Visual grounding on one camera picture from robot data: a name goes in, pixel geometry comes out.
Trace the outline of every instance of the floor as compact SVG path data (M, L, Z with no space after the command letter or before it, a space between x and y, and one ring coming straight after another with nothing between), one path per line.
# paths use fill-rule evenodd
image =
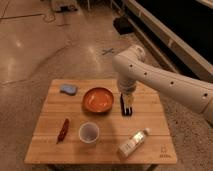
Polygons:
M77 12L54 14L48 0L0 0L0 16L5 18L0 20L0 170L49 171L44 165L25 165L24 157L51 80L115 78L112 57L133 43L141 44L134 34L120 36L115 31L112 21L117 14L106 4L92 3L89 13L82 3ZM25 15L34 16L14 18ZM115 52L103 55L110 48ZM146 52L146 63L160 67ZM160 97L178 163L156 171L213 170L213 129L201 115ZM143 168L76 165L64 170Z

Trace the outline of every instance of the paper cup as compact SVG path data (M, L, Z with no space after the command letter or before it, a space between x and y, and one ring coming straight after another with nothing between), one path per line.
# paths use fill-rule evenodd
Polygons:
M79 138L86 144L94 144L99 138L99 128L93 122L86 122L79 129Z

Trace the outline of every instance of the orange bowl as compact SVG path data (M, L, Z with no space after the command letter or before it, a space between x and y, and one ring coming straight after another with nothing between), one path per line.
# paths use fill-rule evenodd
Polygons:
M86 92L83 97L83 108L93 113L105 113L112 108L113 94L106 88L96 87Z

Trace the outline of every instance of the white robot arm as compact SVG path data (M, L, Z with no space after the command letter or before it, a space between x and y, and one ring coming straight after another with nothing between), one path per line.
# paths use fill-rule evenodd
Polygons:
M213 124L213 84L192 79L144 63L145 51L133 45L113 59L119 73L118 89L122 94L131 94L136 81L164 93L189 109L202 113Z

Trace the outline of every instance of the blue sponge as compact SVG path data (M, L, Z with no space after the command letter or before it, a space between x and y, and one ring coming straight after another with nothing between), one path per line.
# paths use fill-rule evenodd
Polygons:
M78 88L75 85L62 84L60 86L61 93L66 93L71 96L74 96L77 93L77 90L78 90Z

